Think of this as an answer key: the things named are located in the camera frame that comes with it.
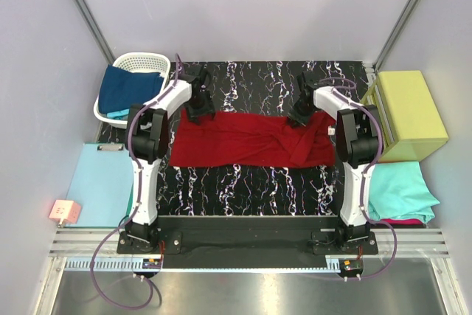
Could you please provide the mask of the red t-shirt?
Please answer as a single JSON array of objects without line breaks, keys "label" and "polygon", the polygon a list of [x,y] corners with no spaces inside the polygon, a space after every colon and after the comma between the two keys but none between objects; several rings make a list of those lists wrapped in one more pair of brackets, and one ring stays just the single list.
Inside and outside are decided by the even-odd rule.
[{"label": "red t-shirt", "polygon": [[306,126],[293,128],[286,117],[219,111],[191,122],[185,112],[170,153],[173,167],[308,168],[333,166],[335,149],[328,128],[335,121],[316,112]]}]

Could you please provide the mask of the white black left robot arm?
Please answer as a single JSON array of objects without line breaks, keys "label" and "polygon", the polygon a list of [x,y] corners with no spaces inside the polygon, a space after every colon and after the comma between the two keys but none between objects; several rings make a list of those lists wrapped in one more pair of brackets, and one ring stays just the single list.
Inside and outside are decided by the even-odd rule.
[{"label": "white black left robot arm", "polygon": [[130,108],[125,147],[133,166],[132,206],[124,224],[125,235],[144,253],[159,245],[156,189],[159,168],[170,144],[169,120],[180,108],[190,122],[215,117],[208,86],[211,75],[204,66],[185,70],[176,64],[175,78],[145,104]]}]

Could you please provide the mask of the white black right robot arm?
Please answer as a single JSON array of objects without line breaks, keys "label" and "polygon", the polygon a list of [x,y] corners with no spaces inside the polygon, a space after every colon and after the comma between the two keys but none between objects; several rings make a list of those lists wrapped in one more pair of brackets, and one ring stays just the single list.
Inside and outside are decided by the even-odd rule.
[{"label": "white black right robot arm", "polygon": [[344,197],[334,236],[327,245],[334,244],[348,254],[369,238],[369,183],[383,140],[377,108],[346,97],[335,80],[318,78],[313,72],[298,75],[299,98],[289,111],[288,124],[306,126],[316,111],[323,111],[336,121],[335,148],[344,167]]}]

